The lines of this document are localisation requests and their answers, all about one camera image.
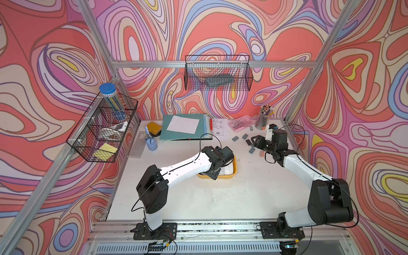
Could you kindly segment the yellow storage box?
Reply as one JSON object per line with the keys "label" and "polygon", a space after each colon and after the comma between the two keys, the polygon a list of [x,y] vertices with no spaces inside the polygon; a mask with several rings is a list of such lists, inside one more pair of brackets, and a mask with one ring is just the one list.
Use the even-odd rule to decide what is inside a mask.
{"label": "yellow storage box", "polygon": [[237,171],[237,160],[234,158],[227,166],[220,168],[217,179],[231,179]]}

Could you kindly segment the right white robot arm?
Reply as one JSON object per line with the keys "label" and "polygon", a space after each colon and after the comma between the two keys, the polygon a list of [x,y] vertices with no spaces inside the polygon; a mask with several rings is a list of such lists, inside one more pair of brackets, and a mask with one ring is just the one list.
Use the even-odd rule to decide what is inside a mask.
{"label": "right white robot arm", "polygon": [[275,163],[295,174],[309,189],[306,207],[282,212],[274,222],[261,222],[265,239],[271,239],[275,232],[280,238],[303,239],[303,227],[331,225],[354,219],[354,201],[349,185],[342,178],[333,178],[307,163],[297,151],[289,149],[288,134],[282,129],[273,129],[270,139],[257,135],[251,138],[254,147],[272,155]]}

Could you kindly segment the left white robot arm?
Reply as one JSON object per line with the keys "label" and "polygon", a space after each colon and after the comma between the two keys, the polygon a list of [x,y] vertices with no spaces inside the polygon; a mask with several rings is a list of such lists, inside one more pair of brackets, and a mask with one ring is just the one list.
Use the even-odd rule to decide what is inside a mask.
{"label": "left white robot arm", "polygon": [[137,202],[143,204],[144,221],[131,230],[133,239],[174,240],[177,224],[164,223],[161,212],[167,203],[169,189],[198,174],[216,180],[221,169],[233,161],[234,154],[228,147],[205,146],[196,155],[175,165],[148,167],[136,187]]}

